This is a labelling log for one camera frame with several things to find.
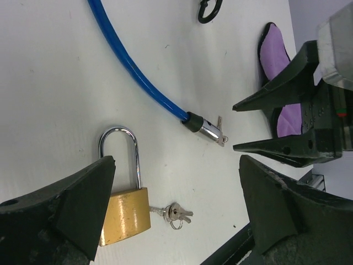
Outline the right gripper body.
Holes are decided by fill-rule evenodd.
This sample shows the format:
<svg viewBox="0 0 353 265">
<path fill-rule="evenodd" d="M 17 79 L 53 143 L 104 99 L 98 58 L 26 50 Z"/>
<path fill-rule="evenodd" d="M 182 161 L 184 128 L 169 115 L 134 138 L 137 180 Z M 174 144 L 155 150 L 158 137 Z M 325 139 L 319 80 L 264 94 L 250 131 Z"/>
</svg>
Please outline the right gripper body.
<svg viewBox="0 0 353 265">
<path fill-rule="evenodd" d="M 335 160 L 352 152 L 352 91 L 320 81 L 302 104 L 304 160 Z"/>
</svg>

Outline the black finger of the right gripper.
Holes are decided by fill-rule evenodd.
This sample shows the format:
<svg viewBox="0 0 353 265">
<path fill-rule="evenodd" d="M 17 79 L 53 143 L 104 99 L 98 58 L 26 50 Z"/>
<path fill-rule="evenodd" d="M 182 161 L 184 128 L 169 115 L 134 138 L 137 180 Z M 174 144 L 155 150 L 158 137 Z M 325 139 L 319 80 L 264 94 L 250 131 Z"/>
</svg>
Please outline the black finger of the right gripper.
<svg viewBox="0 0 353 265">
<path fill-rule="evenodd" d="M 314 72 L 319 64 L 317 41 L 305 42 L 275 80 L 233 106 L 237 112 L 265 110 L 302 103 L 314 92 Z"/>
<path fill-rule="evenodd" d="M 296 168 L 328 162 L 335 158 L 335 136 L 331 129 L 310 129 L 301 135 L 247 142 L 235 151 L 262 155 Z"/>
</svg>

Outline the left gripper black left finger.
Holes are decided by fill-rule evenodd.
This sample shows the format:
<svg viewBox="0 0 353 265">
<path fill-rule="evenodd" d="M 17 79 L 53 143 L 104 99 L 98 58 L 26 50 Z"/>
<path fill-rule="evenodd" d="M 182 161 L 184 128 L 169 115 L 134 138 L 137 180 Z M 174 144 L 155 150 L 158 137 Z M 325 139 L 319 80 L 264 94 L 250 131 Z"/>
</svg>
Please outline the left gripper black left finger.
<svg viewBox="0 0 353 265">
<path fill-rule="evenodd" d="M 90 264 L 115 174 L 105 156 L 79 172 L 1 203 L 1 264 Z"/>
</svg>

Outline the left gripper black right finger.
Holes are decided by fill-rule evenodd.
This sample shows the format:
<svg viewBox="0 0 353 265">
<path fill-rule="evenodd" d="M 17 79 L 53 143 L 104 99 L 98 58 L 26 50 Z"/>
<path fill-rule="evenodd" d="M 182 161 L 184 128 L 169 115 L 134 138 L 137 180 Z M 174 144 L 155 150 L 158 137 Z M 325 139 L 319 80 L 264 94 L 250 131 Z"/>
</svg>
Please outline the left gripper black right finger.
<svg viewBox="0 0 353 265">
<path fill-rule="evenodd" d="M 352 264 L 352 200 L 315 189 L 249 155 L 239 176 L 265 264 Z"/>
</svg>

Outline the long-shackle brass padlock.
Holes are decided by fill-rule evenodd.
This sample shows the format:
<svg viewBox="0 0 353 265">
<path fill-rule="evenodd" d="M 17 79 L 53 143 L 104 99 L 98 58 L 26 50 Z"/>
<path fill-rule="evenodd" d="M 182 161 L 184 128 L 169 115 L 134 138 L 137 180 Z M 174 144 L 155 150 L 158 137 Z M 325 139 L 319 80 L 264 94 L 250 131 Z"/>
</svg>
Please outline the long-shackle brass padlock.
<svg viewBox="0 0 353 265">
<path fill-rule="evenodd" d="M 142 186 L 138 141 L 124 126 L 113 126 L 102 133 L 98 142 L 99 157 L 104 157 L 105 142 L 109 135 L 122 132 L 133 143 L 136 168 L 136 188 L 113 193 L 110 196 L 99 246 L 104 247 L 141 234 L 151 228 L 148 189 Z"/>
</svg>

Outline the long padlock keys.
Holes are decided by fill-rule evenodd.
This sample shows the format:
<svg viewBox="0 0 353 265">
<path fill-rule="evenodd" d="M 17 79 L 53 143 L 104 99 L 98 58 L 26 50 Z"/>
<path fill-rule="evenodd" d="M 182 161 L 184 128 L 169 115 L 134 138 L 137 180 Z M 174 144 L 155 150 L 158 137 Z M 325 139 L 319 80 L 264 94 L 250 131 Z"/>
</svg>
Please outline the long padlock keys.
<svg viewBox="0 0 353 265">
<path fill-rule="evenodd" d="M 161 216 L 167 223 L 169 223 L 173 230 L 180 230 L 185 222 L 188 224 L 191 223 L 190 218 L 194 216 L 192 211 L 185 210 L 176 202 L 165 208 L 150 206 L 149 211 Z"/>
</svg>

